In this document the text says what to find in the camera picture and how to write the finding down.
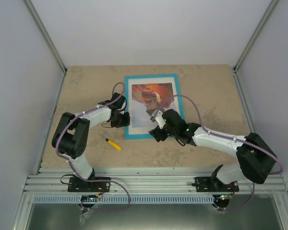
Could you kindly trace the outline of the yellow screwdriver tool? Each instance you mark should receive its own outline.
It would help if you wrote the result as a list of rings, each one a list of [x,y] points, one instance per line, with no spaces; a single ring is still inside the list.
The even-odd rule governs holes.
[[[113,142],[112,140],[106,138],[105,141],[106,141],[108,144],[110,144],[112,147],[114,147],[115,149],[121,150],[121,147],[120,147],[118,144],[116,144],[115,142]]]

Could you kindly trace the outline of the teal wooden picture frame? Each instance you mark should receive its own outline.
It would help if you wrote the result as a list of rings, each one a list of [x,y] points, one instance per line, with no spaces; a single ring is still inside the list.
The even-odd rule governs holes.
[[[160,106],[165,111],[177,111],[184,119],[182,99],[172,97],[179,93],[179,79],[176,73],[126,76],[125,97],[130,125],[125,128],[125,138],[152,138],[148,132],[154,129],[157,123],[153,122],[151,117]]]

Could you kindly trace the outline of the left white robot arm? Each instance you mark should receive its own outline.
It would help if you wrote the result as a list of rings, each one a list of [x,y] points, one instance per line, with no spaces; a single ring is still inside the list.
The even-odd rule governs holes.
[[[110,127],[121,128],[130,124],[130,115],[126,112],[127,99],[119,93],[113,93],[110,100],[78,114],[65,112],[59,121],[52,138],[52,147],[56,154],[65,159],[74,175],[79,178],[79,186],[84,191],[95,187],[95,171],[84,154],[90,128],[103,122]]]

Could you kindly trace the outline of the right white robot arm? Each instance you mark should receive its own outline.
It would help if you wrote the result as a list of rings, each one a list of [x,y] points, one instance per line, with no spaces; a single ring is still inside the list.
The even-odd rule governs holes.
[[[207,147],[224,152],[236,159],[232,164],[221,164],[210,176],[211,187],[222,191],[228,184],[248,179],[263,184],[276,163],[276,155],[255,133],[235,136],[207,129],[198,123],[186,123],[173,109],[158,111],[151,121],[157,126],[149,134],[157,141],[173,137],[180,145]]]

